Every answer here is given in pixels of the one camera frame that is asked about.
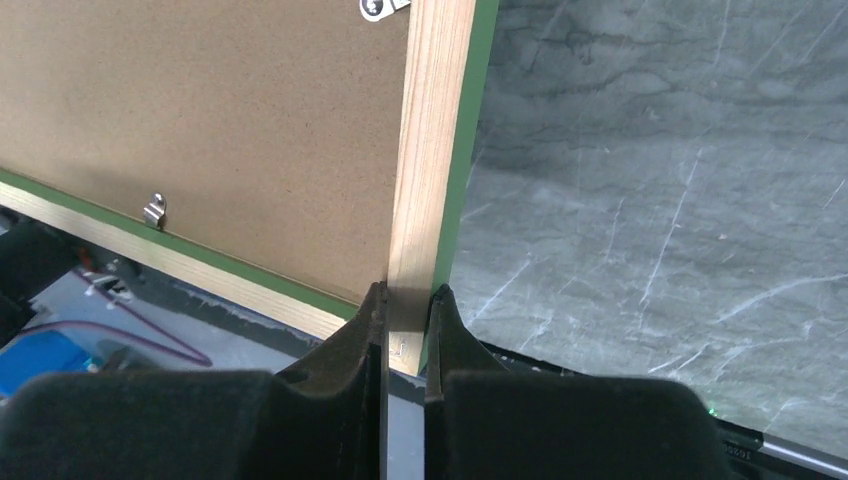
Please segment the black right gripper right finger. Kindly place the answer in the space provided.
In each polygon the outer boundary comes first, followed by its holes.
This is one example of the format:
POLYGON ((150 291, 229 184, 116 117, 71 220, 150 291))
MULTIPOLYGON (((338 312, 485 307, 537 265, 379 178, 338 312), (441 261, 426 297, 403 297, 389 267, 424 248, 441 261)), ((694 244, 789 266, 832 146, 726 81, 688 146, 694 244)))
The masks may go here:
POLYGON ((430 305, 429 479, 725 479, 714 419, 667 380, 518 373, 465 327, 453 291, 430 305))

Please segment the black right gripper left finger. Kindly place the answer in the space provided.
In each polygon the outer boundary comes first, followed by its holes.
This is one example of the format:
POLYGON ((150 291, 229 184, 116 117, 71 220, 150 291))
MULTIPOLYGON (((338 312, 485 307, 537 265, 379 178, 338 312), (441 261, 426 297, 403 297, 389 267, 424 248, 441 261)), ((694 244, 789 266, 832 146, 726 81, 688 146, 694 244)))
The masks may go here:
POLYGON ((1 415, 5 479, 383 479, 388 289, 263 370, 49 374, 1 415))

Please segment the wooden picture frame green inlay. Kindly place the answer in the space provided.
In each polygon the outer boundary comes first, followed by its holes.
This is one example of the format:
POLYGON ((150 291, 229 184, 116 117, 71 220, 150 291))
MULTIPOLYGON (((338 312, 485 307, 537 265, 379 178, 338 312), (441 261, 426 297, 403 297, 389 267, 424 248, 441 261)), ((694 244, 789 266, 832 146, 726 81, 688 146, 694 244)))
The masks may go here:
MULTIPOLYGON (((498 5, 354 2, 373 23, 409 15, 388 258, 378 281, 390 291, 389 365, 415 375, 426 358, 431 292, 450 273, 498 5)), ((365 295, 340 299, 174 235, 161 193, 136 218, 1 165, 1 202, 319 338, 338 330, 365 295)))

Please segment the brown mdf backing board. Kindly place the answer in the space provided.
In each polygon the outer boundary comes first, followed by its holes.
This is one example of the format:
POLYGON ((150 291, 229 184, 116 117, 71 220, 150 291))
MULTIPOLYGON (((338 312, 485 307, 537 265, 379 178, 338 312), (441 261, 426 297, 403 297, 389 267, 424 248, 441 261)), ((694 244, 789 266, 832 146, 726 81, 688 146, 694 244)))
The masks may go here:
POLYGON ((409 15, 5 1, 1 165, 358 302, 386 270, 409 15))

